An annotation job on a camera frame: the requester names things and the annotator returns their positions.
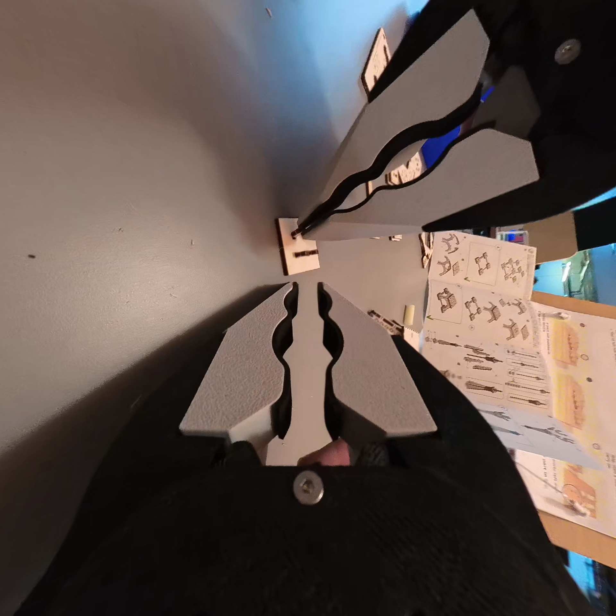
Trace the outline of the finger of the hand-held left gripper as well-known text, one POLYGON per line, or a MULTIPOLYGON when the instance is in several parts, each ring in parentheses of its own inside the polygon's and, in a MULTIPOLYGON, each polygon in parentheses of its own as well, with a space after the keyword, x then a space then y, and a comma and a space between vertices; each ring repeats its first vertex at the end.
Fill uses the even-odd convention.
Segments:
POLYGON ((452 143, 415 180, 377 187, 359 207, 333 213, 303 236, 319 242, 417 234, 428 223, 538 178, 530 141, 484 127, 452 143))
POLYGON ((355 189, 412 158, 411 146, 461 125, 481 102, 489 45, 473 9, 423 9, 340 145, 320 203, 291 235, 307 236, 355 189))

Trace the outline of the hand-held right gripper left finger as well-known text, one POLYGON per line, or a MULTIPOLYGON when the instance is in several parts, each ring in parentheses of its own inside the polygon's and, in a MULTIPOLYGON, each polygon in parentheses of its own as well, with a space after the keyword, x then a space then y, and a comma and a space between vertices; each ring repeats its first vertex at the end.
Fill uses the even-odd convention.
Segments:
POLYGON ((183 435, 247 442, 266 462, 269 443, 284 439, 291 423, 285 354, 298 297, 298 284, 287 283, 226 330, 181 420, 183 435))

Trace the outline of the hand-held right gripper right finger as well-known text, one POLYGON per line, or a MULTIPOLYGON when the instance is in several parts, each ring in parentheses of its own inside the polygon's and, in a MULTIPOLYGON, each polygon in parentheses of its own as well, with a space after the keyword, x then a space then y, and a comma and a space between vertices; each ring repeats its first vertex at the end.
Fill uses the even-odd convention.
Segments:
POLYGON ((317 286, 325 374, 324 418, 351 447, 432 434, 434 420, 392 336, 324 282, 317 286))

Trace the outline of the small square wooden plate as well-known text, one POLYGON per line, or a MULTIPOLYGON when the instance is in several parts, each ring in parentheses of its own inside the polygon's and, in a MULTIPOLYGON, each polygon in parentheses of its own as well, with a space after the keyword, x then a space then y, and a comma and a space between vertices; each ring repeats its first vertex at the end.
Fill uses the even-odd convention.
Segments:
POLYGON ((297 228, 296 218, 278 218, 275 227, 285 276, 292 277, 320 268, 317 242, 306 240, 302 235, 292 235, 297 228))

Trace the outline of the person's right hand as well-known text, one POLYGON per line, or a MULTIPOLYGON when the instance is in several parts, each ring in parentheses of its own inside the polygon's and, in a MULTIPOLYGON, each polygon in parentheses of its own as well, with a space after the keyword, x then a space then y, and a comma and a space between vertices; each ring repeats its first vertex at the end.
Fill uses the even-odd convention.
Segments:
POLYGON ((319 450, 313 451, 297 461, 297 466, 350 466, 349 445, 343 439, 336 439, 319 450))

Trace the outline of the blue plastic bin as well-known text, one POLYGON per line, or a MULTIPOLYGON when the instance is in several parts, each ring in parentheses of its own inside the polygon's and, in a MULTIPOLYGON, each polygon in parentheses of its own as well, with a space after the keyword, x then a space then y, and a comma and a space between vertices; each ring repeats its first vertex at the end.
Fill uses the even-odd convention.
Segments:
POLYGON ((423 144, 423 146, 421 147, 421 155, 423 157, 426 169, 432 167, 437 162, 437 160, 444 153, 446 148, 453 141, 455 141, 455 139, 471 130, 474 124, 475 115, 479 109, 479 105, 481 105, 489 98, 494 88, 494 85, 488 85, 487 83, 482 84, 481 95, 477 99, 477 104, 472 109, 471 114, 466 117, 460 125, 452 129, 451 131, 445 133, 444 135, 428 139, 423 144))

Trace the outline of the wooden lattice tower base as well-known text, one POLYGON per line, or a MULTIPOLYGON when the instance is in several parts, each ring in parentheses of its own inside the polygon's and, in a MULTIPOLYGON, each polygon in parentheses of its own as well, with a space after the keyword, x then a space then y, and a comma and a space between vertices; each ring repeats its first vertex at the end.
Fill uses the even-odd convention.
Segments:
POLYGON ((400 336, 413 349, 420 351, 421 334, 411 327, 406 327, 394 320, 383 317, 380 313, 369 310, 368 316, 379 323, 391 336, 400 336))

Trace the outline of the paper instruction leaflet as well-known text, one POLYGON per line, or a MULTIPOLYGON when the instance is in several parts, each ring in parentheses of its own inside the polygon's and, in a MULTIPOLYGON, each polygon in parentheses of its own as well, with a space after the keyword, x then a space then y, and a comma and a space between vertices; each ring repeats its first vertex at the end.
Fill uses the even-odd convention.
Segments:
POLYGON ((514 451, 540 511, 615 537, 615 319, 533 301, 535 257, 436 234, 422 353, 514 451))

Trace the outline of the lit computer screen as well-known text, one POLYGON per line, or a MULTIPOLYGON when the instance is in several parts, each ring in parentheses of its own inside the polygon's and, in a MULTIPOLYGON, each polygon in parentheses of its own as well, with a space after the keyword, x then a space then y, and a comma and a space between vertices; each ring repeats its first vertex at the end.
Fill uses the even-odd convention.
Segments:
POLYGON ((534 291, 615 305, 615 244, 535 267, 534 291))

